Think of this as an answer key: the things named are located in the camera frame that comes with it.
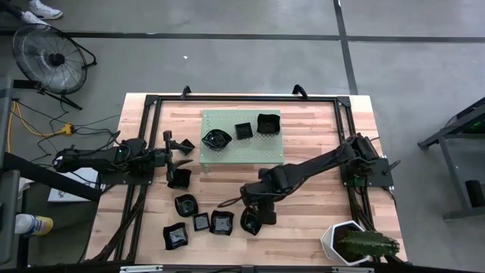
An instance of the metal frame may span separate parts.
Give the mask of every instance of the metal frame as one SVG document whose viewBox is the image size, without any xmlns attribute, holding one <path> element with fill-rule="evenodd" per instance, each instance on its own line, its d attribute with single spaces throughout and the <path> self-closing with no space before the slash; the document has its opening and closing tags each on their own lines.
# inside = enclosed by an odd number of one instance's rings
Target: metal frame
<svg viewBox="0 0 485 273">
<path fill-rule="evenodd" d="M 422 142 L 418 143 L 419 148 L 422 150 L 428 150 L 433 144 L 439 144 L 443 151 L 443 156 L 446 161 L 450 176 L 452 178 L 453 185 L 458 194 L 459 201 L 463 209 L 447 212 L 443 215 L 443 220 L 452 220 L 457 218 L 467 218 L 479 215 L 485 215 L 485 207 L 472 207 L 468 191 L 465 183 L 459 180 L 458 166 L 452 160 L 452 156 L 449 152 L 448 139 L 483 139 L 483 134 L 469 134 L 460 133 L 462 130 L 478 121 L 483 121 L 485 118 L 485 98 L 482 98 L 473 105 L 470 105 L 465 110 L 456 115 L 457 120 L 450 125 L 445 126 L 437 133 L 428 137 Z"/>
<path fill-rule="evenodd" d="M 138 137 L 144 138 L 146 125 L 149 119 L 149 111 L 152 105 L 155 105 L 155 113 L 152 122 L 152 129 L 149 138 L 149 148 L 155 147 L 155 141 L 157 137 L 158 125 L 160 121 L 160 114 L 163 102 L 166 101 L 187 101 L 187 102 L 214 102 L 214 101 L 227 101 L 227 102 L 329 102 L 333 104 L 334 112 L 336 115 L 336 125 L 337 125 L 337 133 L 339 135 L 339 142 L 340 144 L 345 142 L 346 136 L 344 132 L 343 126 L 343 119 L 341 115 L 341 110 L 345 109 L 346 119 L 349 125 L 349 133 L 355 134 L 355 124 L 354 119 L 352 116 L 352 109 L 350 104 L 350 99 L 348 96 L 308 96 L 306 91 L 301 88 L 301 86 L 296 85 L 293 89 L 293 95 L 297 96 L 223 96 L 223 95 L 192 95 L 190 88 L 186 86 L 183 93 L 181 95 L 147 95 L 145 97 L 144 108 L 142 113 L 142 120 L 140 122 L 139 134 Z M 349 181 L 344 181 L 346 185 L 351 185 Z M 133 195 L 135 192 L 135 185 L 129 185 L 127 190 L 127 195 L 124 203 L 123 214 L 121 217 L 121 224 L 120 228 L 118 229 L 117 233 L 113 236 L 110 243 L 102 250 L 100 255 L 96 256 L 94 260 L 102 261 L 107 260 L 108 257 L 111 255 L 111 252 L 116 247 L 114 251 L 114 260 L 127 260 L 130 262 L 135 262 L 136 258 L 136 251 L 138 249 L 138 242 L 139 242 L 139 233 L 141 229 L 142 217 L 143 217 L 143 209 L 139 209 L 145 205 L 146 194 L 148 192 L 148 186 L 142 185 L 140 186 L 139 195 L 137 197 L 137 201 L 135 206 L 132 208 L 132 200 Z M 368 230 L 375 230 L 374 223 L 372 221 L 372 214 L 371 214 L 371 206 L 369 203 L 369 198 L 367 191 L 362 188 L 362 205 L 361 207 L 358 204 L 357 198 L 355 196 L 355 191 L 353 187 L 347 187 L 347 193 L 349 196 L 349 203 L 351 209 L 352 219 L 356 222 L 361 222 L 366 229 Z M 126 258 L 123 259 L 123 249 L 124 249 L 124 240 L 125 240 L 125 232 L 127 227 L 129 227 L 134 219 L 134 228 L 133 228 L 133 236 L 130 243 L 130 250 L 126 255 Z M 400 259 L 396 257 L 390 257 L 388 260 L 390 262 L 401 262 Z M 201 269 L 207 268 L 211 270 L 217 270 L 220 268 L 226 268 L 227 266 L 221 265 L 166 265 L 166 268 L 177 268 L 177 269 Z M 291 271 L 319 271 L 319 270 L 328 270 L 331 267 L 328 266 L 296 266 L 296 267 L 287 267 L 287 266 L 258 266 L 258 268 L 264 270 L 278 270 L 278 269 L 291 269 Z"/>
</svg>

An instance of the person's foot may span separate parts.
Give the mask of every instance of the person's foot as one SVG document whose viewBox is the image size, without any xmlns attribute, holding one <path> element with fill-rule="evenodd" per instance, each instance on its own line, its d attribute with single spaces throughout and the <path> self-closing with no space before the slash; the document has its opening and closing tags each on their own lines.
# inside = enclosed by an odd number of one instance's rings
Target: person's foot
<svg viewBox="0 0 485 273">
<path fill-rule="evenodd" d="M 43 20 L 40 20 L 36 15 L 34 15 L 30 11 L 25 11 L 24 13 L 22 13 L 22 20 L 27 24 L 43 24 L 46 26 L 50 26 Z"/>
<path fill-rule="evenodd" d="M 44 19 L 44 20 L 53 20 L 53 19 L 59 19 L 60 17 L 62 17 L 62 11 L 51 8 L 48 5 L 44 5 L 40 0 L 30 1 L 29 9 L 38 18 Z"/>
</svg>

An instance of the black square bowl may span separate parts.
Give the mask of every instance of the black square bowl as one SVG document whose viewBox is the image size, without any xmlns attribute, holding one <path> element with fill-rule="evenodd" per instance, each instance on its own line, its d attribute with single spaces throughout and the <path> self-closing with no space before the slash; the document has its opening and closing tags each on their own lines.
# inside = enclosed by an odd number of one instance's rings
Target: black square bowl
<svg viewBox="0 0 485 273">
<path fill-rule="evenodd" d="M 229 236 L 233 232 L 232 212 L 219 212 L 214 210 L 211 214 L 211 227 L 209 231 L 213 234 Z"/>
</svg>

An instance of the hexagonal white pot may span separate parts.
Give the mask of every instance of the hexagonal white pot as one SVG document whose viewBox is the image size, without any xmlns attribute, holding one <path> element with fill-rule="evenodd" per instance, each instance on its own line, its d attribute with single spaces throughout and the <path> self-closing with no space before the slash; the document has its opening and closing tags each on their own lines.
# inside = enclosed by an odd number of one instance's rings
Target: hexagonal white pot
<svg viewBox="0 0 485 273">
<path fill-rule="evenodd" d="M 347 221 L 340 224 L 334 224 L 333 226 L 329 227 L 327 232 L 320 238 L 320 242 L 322 247 L 324 248 L 325 255 L 327 255 L 328 259 L 332 259 L 334 261 L 341 261 L 342 263 L 346 264 L 347 266 L 358 265 L 361 262 L 368 261 L 371 257 L 367 256 L 363 259 L 360 259 L 355 262 L 347 262 L 334 248 L 333 248 L 333 234 L 335 228 L 344 226 L 344 225 L 352 225 L 355 228 L 359 229 L 360 231 L 364 231 L 362 227 L 360 227 L 355 221 Z"/>
</svg>

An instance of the green tray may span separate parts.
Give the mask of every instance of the green tray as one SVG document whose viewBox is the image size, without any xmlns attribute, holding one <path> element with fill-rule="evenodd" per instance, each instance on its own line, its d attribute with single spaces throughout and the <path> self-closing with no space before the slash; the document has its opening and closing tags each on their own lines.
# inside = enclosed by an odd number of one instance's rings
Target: green tray
<svg viewBox="0 0 485 273">
<path fill-rule="evenodd" d="M 259 114 L 281 116 L 280 110 L 204 110 L 202 112 L 203 138 L 210 130 L 220 129 L 233 140 L 222 151 L 213 151 L 200 143 L 200 163 L 207 164 L 283 164 L 283 131 L 277 135 L 256 132 Z M 252 138 L 238 140 L 236 124 L 251 123 Z"/>
</svg>

